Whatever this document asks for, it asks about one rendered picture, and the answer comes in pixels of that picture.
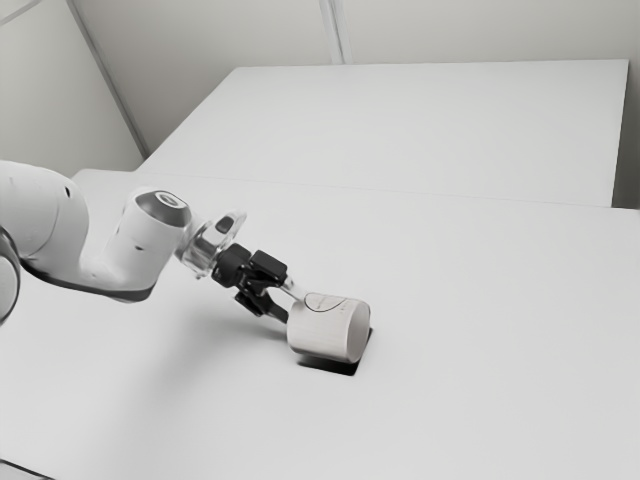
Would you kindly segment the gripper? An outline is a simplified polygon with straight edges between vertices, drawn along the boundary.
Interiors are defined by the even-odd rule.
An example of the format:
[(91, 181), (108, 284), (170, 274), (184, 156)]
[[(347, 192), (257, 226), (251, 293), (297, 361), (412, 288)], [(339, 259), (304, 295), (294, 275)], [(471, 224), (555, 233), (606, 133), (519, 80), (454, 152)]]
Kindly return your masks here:
[[(265, 287), (279, 288), (300, 301), (306, 296), (306, 290), (289, 275), (286, 264), (262, 250), (251, 253), (237, 243), (219, 254), (211, 278), (224, 288), (237, 287), (234, 299), (255, 316), (269, 316), (281, 323), (288, 322), (289, 313), (273, 301)], [(255, 280), (265, 287), (250, 286)]]

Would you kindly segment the white mug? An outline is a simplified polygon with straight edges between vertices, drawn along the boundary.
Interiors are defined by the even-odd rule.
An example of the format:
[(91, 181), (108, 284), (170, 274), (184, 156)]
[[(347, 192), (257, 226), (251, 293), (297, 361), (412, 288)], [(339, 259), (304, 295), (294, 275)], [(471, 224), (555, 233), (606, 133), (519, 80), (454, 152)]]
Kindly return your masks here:
[(292, 305), (287, 342), (299, 354), (354, 364), (366, 349), (370, 316), (362, 300), (308, 293)]

